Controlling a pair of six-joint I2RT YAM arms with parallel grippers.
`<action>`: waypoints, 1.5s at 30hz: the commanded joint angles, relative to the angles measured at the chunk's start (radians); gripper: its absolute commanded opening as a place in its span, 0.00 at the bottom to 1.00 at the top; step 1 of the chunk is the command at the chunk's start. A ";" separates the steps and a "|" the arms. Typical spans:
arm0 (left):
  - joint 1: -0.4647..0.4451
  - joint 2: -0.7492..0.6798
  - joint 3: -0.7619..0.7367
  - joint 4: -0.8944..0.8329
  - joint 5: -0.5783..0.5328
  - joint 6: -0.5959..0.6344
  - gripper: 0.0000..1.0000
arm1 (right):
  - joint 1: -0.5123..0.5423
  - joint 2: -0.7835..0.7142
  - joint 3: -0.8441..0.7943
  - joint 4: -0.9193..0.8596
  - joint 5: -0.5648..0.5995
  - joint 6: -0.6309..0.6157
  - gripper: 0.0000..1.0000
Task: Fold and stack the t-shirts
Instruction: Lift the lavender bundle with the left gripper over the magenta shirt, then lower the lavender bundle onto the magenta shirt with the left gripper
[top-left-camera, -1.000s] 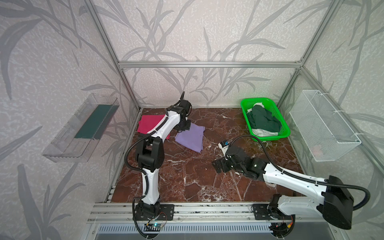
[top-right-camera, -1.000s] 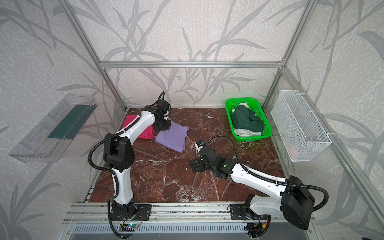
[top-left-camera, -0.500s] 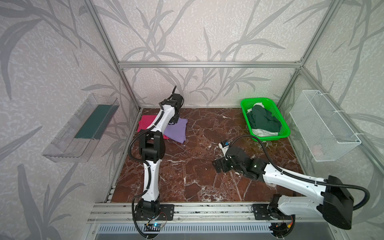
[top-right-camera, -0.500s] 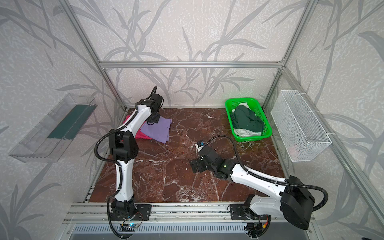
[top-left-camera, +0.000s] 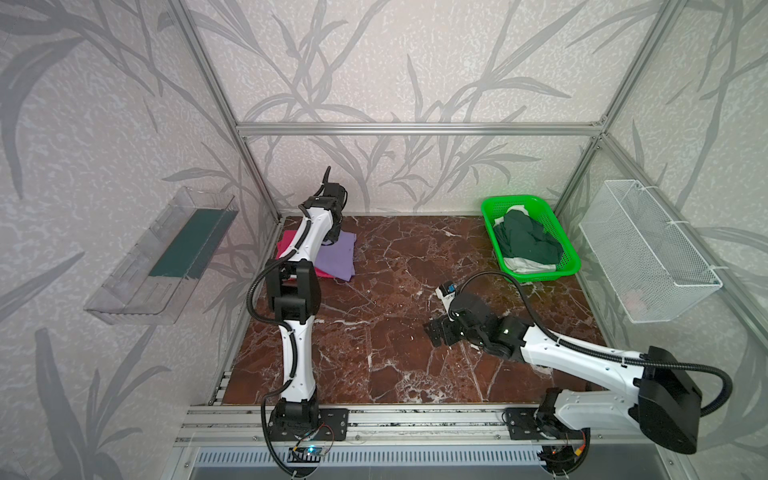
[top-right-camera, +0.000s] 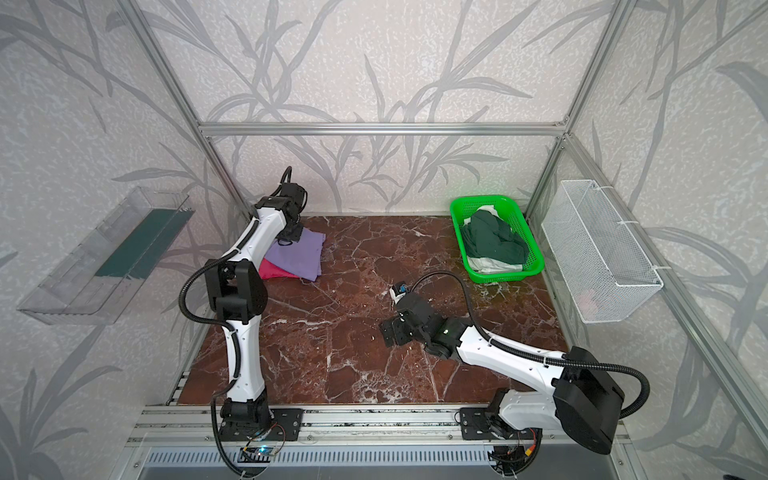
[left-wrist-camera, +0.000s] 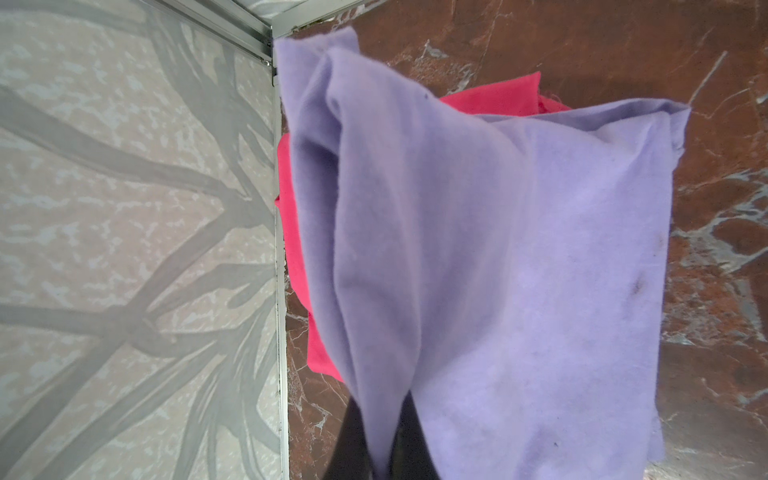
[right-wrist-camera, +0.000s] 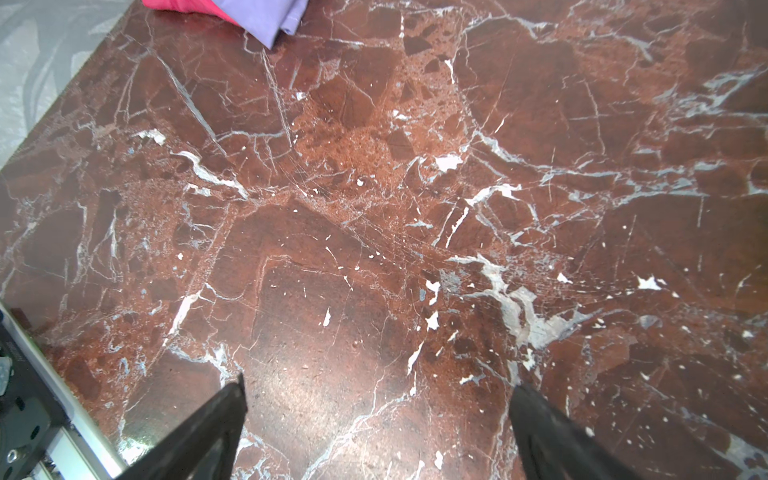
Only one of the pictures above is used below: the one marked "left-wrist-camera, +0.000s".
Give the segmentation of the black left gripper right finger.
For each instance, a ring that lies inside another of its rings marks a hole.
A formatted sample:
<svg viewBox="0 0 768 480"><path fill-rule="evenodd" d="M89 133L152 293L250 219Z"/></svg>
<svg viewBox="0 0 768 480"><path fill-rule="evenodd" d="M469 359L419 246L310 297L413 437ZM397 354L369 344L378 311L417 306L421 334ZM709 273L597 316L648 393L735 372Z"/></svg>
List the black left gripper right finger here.
<svg viewBox="0 0 768 480"><path fill-rule="evenodd" d="M389 478L393 480L438 480L413 396L403 401L390 456Z"/></svg>

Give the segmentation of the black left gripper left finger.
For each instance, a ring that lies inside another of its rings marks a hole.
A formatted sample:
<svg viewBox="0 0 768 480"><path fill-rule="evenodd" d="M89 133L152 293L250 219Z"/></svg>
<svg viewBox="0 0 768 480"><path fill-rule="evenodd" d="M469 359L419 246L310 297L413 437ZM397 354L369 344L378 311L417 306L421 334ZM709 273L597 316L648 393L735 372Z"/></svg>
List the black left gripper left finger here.
<svg viewBox="0 0 768 480"><path fill-rule="evenodd" d="M361 410L350 398L323 480L368 480L372 467Z"/></svg>

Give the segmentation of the purple printed t-shirt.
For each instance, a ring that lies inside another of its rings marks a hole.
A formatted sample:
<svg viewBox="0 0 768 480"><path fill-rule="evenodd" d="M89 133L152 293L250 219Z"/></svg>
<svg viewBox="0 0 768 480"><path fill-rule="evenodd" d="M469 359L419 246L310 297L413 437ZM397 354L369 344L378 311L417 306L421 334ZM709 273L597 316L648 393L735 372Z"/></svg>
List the purple printed t-shirt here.
<svg viewBox="0 0 768 480"><path fill-rule="evenodd" d="M471 115L354 30L275 46L310 302L377 479L640 479L689 106Z"/></svg>

